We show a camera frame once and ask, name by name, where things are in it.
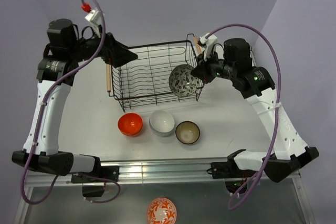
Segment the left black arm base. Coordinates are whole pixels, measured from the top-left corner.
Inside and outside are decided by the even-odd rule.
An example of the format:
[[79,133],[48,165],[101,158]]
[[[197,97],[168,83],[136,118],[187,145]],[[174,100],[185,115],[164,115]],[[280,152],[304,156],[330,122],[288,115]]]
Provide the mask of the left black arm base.
[[[119,166],[101,167],[99,171],[90,173],[72,174],[72,184],[82,184],[82,195],[86,200],[97,202],[109,202],[116,199],[121,191],[118,184]],[[117,192],[110,199],[101,200],[102,196],[107,192],[107,183],[116,185]]]

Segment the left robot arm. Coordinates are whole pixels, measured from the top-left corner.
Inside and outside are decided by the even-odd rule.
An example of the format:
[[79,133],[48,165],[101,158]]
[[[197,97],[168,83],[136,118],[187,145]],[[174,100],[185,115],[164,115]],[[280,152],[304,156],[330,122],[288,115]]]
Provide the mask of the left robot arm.
[[49,23],[49,43],[38,64],[38,96],[32,127],[21,151],[12,154],[13,163],[25,171],[65,176],[83,173],[91,182],[102,176],[100,159],[59,150],[59,129],[64,106],[75,74],[95,58],[117,68],[136,60],[137,55],[106,32],[105,22],[88,39],[69,19]]

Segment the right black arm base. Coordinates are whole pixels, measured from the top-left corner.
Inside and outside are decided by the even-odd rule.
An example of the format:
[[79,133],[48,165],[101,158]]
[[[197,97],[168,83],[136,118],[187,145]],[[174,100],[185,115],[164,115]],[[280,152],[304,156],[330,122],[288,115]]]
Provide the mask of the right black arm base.
[[206,172],[212,176],[212,179],[224,179],[229,194],[233,194],[248,178],[257,173],[253,170],[240,170],[229,161],[212,162]]

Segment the brown bowl beige inside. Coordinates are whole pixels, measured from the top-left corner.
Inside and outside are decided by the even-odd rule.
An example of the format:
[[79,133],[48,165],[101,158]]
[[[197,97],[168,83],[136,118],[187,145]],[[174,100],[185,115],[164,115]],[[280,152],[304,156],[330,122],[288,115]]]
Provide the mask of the brown bowl beige inside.
[[192,121],[183,121],[175,129],[177,140],[186,145],[196,143],[200,138],[200,128]]

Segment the black white patterned bowl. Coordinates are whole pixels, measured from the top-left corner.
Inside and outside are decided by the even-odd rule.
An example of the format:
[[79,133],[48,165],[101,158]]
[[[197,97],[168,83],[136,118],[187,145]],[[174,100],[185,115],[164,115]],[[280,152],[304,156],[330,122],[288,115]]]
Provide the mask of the black white patterned bowl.
[[191,75],[194,67],[191,65],[178,65],[170,73],[169,87],[178,97],[189,97],[196,92],[199,79]]

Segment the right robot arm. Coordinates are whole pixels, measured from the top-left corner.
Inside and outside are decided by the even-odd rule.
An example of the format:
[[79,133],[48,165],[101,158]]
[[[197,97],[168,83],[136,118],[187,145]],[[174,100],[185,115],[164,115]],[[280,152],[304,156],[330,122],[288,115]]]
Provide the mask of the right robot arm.
[[212,163],[213,178],[252,176],[262,169],[268,178],[278,183],[319,157],[317,148],[308,146],[290,121],[277,98],[279,89],[269,72],[254,65],[246,40],[226,40],[222,59],[215,51],[216,36],[202,36],[197,45],[199,55],[192,75],[204,84],[215,78],[230,80],[255,110],[273,143],[270,153],[240,149],[230,154],[227,161]]

